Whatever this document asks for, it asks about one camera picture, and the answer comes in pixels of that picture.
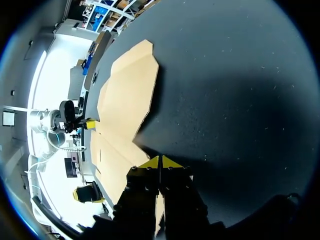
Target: bright light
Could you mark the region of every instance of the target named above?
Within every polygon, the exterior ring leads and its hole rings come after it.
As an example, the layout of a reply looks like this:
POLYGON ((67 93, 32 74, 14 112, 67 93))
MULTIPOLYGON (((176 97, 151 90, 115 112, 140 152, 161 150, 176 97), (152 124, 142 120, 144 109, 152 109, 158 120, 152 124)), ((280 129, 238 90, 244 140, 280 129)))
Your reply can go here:
MULTIPOLYGON (((42 67, 43 67, 45 60, 46 60, 46 56, 47 56, 47 52, 43 51, 43 53, 40 57, 39 63, 36 66, 36 69, 35 69, 35 72, 33 75, 32 83, 31 83, 31 87, 30 87, 29 98, 28 98, 28 105, 27 105, 27 108, 29 109, 29 111, 31 111, 31 109, 34 107, 35 91, 36 91, 38 79, 40 76, 40 72, 41 72, 42 67)), ((26 135, 27 135, 29 153, 34 155, 35 150, 34 150, 34 145, 33 145, 33 141, 32 141, 31 128, 28 127, 28 126, 30 126, 29 121, 30 121, 29 114, 27 114, 26 115, 26 124, 27 124, 26 135)))

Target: white cable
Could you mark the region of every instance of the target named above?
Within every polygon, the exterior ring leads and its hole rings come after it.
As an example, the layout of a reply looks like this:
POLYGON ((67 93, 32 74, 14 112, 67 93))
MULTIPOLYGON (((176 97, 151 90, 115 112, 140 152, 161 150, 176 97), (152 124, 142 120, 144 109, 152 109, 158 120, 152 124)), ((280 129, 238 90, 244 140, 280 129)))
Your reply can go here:
POLYGON ((55 149, 60 149, 60 150, 64 150, 66 152, 72 152, 72 153, 81 153, 81 152, 84 152, 85 150, 87 150, 87 148, 85 146, 79 146, 79 147, 59 147, 59 146, 56 146, 50 139, 49 137, 49 134, 50 132, 47 131, 46 132, 46 138, 48 140, 48 142, 51 144, 51 146, 53 146, 55 149))
POLYGON ((45 164, 45 163, 48 162, 49 160, 50 160, 50 158, 47 159, 47 160, 45 160, 45 161, 38 161, 38 162, 32 164, 28 171, 24 171, 24 172, 25 172, 26 174, 29 174, 30 171, 31 171, 31 169, 32 169, 34 166, 38 166, 38 165, 40 165, 40 164, 45 164))

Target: black chair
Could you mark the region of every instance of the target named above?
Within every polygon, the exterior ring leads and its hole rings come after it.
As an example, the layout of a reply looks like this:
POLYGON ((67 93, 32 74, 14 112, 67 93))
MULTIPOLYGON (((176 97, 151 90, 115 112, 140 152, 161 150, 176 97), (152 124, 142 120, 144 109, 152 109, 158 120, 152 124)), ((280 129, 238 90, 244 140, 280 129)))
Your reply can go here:
POLYGON ((103 203, 105 199, 97 183, 95 181, 86 182, 86 183, 89 185, 80 186, 80 187, 77 187, 76 190, 74 190, 73 192, 74 199, 81 203, 85 203, 85 202, 103 203))

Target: desk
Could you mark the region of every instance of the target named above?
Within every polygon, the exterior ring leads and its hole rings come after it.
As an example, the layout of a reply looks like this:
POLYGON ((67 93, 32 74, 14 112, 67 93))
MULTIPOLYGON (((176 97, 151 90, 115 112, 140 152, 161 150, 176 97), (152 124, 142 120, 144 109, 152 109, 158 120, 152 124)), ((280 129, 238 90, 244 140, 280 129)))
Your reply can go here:
POLYGON ((112 63, 152 42, 160 68, 134 142, 191 166, 209 221, 230 226, 275 194, 306 189, 319 143, 318 77, 302 36, 272 1, 195 4, 162 0, 123 31, 97 65, 85 117, 99 119, 112 63))

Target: cardboard sheet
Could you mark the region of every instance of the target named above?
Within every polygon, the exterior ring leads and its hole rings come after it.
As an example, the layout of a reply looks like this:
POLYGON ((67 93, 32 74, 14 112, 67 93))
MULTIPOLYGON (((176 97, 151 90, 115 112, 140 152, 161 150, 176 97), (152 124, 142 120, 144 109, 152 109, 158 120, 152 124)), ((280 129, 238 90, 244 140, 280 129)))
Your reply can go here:
MULTIPOLYGON (((100 122, 95 123, 91 133, 91 160, 97 167, 96 177, 113 204, 125 189, 130 168, 149 161, 133 139, 150 111, 159 69, 152 53, 152 43, 138 43, 113 63, 110 78, 100 90, 100 122)), ((156 206, 157 232, 163 212, 160 196, 156 206)))

